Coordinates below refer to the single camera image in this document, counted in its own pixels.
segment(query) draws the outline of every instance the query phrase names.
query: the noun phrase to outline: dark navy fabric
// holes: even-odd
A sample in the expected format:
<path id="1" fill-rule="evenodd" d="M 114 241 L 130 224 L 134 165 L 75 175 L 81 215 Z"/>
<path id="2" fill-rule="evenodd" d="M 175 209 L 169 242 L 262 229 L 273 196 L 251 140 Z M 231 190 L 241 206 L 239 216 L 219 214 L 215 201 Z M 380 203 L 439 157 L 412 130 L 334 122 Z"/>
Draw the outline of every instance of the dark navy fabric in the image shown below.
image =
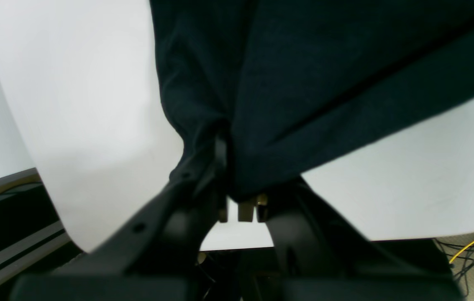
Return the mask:
<path id="1" fill-rule="evenodd" d="M 151 0 L 183 159 L 231 129 L 234 197 L 474 97 L 474 0 Z"/>

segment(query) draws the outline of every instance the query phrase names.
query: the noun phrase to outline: wire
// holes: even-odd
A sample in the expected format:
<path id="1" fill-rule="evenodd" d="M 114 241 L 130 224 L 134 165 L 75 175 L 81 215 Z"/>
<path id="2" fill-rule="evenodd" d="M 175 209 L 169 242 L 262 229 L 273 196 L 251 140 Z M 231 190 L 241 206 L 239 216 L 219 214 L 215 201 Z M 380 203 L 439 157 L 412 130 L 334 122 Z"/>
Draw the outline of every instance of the wire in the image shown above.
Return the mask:
<path id="1" fill-rule="evenodd" d="M 212 289 L 213 287 L 211 286 L 206 292 L 205 292 L 205 295 L 202 297 L 202 300 L 205 300 L 205 298 L 207 297 L 207 295 L 209 295 L 209 292 L 210 292 L 210 289 Z"/>
<path id="2" fill-rule="evenodd" d="M 469 244 L 467 244 L 465 247 L 463 247 L 460 251 L 458 251 L 458 253 L 456 253 L 450 260 L 449 260 L 449 264 L 450 263 L 453 263 L 453 261 L 460 255 L 462 254 L 463 251 L 466 251 L 467 248 L 469 248 L 470 246 L 474 245 L 474 240 L 472 242 L 470 242 Z"/>
<path id="3" fill-rule="evenodd" d="M 198 268 L 200 269 L 200 271 L 202 271 L 202 273 L 204 273 L 204 275 L 205 275 L 207 278 L 209 278 L 209 280 L 211 280 L 211 282 L 216 283 L 216 281 L 215 281 L 211 276 L 209 276 L 209 274 L 208 274 L 207 272 L 205 272 L 205 270 L 202 268 L 202 264 L 199 263 L 198 261 L 197 261 L 197 263 L 198 263 L 197 266 L 198 266 Z"/>
<path id="4" fill-rule="evenodd" d="M 453 255 L 448 254 L 445 251 L 445 249 L 443 248 L 443 246 L 446 246 L 447 248 L 451 248 L 453 250 L 461 250 L 462 248 L 465 247 L 465 246 L 461 246 L 461 245 L 455 245 L 455 244 L 449 244 L 449 243 L 446 243 L 446 242 L 442 242 L 442 241 L 438 240 L 437 238 L 434 238 L 434 240 L 438 244 L 439 248 L 441 248 L 441 251 L 446 256 L 449 256 L 449 257 L 453 257 Z M 466 287 L 466 293 L 464 294 L 464 297 L 466 298 L 470 294 L 469 281 L 468 281 L 468 271 L 470 271 L 470 269 L 474 268 L 474 259 L 471 258 L 471 256 L 474 254 L 474 245 L 469 246 L 464 251 L 467 251 L 465 257 L 456 256 L 456 258 L 463 259 L 464 263 L 462 265 L 461 270 L 458 273 L 453 275 L 453 278 L 454 278 L 456 283 L 461 282 L 462 278 L 463 278 L 463 280 L 465 282 L 465 287 Z"/>
<path id="5" fill-rule="evenodd" d="M 205 252 L 205 255 L 206 255 L 207 258 L 210 259 L 210 261 L 211 261 L 212 263 L 214 263 L 218 268 L 220 268 L 220 269 L 225 269 L 225 270 L 228 269 L 227 267 L 224 267 L 224 266 L 220 265 L 220 264 L 218 263 L 218 261 L 216 261 L 216 260 L 214 259 L 214 257 L 209 254 L 209 252 Z"/>
<path id="6" fill-rule="evenodd" d="M 464 275 L 466 274 L 470 269 L 474 268 L 474 263 L 472 263 L 470 266 L 468 266 L 466 269 L 461 270 L 460 272 L 456 273 L 455 276 L 457 275 Z"/>
<path id="7" fill-rule="evenodd" d="M 435 240 L 436 240 L 436 242 L 437 242 L 438 244 L 440 244 L 440 246 L 441 246 L 441 245 L 444 245 L 444 246 L 446 246 L 446 247 L 449 247 L 449 248 L 452 248 L 452 249 L 455 249 L 455 250 L 462 250 L 462 248 L 464 247 L 464 246 L 461 246 L 461 245 L 455 245 L 455 244 L 449 244 L 449 243 L 447 243 L 447 242 L 442 242 L 442 241 L 440 241 L 440 240 L 438 240 L 438 239 L 435 239 Z M 468 248 L 468 251 L 474 252 L 474 245 L 473 245 L 473 246 L 470 246 L 470 247 Z"/>

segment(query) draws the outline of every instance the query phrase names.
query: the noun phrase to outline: yellow cable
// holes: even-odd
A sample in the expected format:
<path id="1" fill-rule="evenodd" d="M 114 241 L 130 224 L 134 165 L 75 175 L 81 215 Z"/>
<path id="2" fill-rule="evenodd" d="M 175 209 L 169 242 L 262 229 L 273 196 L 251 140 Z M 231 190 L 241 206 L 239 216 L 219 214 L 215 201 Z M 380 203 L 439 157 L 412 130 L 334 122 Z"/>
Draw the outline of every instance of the yellow cable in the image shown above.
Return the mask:
<path id="1" fill-rule="evenodd" d="M 469 248 L 470 246 L 474 245 L 474 240 L 472 242 L 470 242 L 469 244 L 467 244 L 465 247 L 462 248 L 462 250 L 458 251 L 458 253 L 456 253 L 452 258 L 451 260 L 449 260 L 449 264 L 453 263 L 453 261 L 456 259 L 456 257 L 458 257 L 460 254 L 462 254 L 463 251 L 466 251 L 467 248 Z"/>

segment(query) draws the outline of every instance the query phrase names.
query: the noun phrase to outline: screw hole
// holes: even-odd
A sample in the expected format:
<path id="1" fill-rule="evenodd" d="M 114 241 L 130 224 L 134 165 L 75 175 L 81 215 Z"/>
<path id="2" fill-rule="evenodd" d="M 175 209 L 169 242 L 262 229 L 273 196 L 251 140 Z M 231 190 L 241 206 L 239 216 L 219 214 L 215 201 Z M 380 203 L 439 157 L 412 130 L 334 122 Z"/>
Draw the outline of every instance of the screw hole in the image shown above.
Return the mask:
<path id="1" fill-rule="evenodd" d="M 133 232 L 134 233 L 140 233 L 140 232 L 144 231 L 145 228 L 146 228 L 145 223 L 138 223 L 133 227 Z"/>

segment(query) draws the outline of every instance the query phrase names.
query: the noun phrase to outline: black mount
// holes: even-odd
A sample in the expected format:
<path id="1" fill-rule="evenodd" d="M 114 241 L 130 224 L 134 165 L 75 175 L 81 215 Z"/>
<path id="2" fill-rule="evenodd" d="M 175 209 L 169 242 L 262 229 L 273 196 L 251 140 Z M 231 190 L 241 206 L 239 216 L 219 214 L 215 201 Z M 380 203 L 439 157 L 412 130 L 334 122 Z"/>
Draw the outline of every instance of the black mount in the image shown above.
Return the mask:
<path id="1" fill-rule="evenodd" d="M 90 255 L 49 276 L 25 276 L 16 301 L 191 301 L 205 236 L 227 221 L 227 139 L 172 173 L 162 192 Z M 255 198 L 284 276 L 284 300 L 459 301 L 450 273 L 411 265 L 367 241 L 302 179 Z"/>

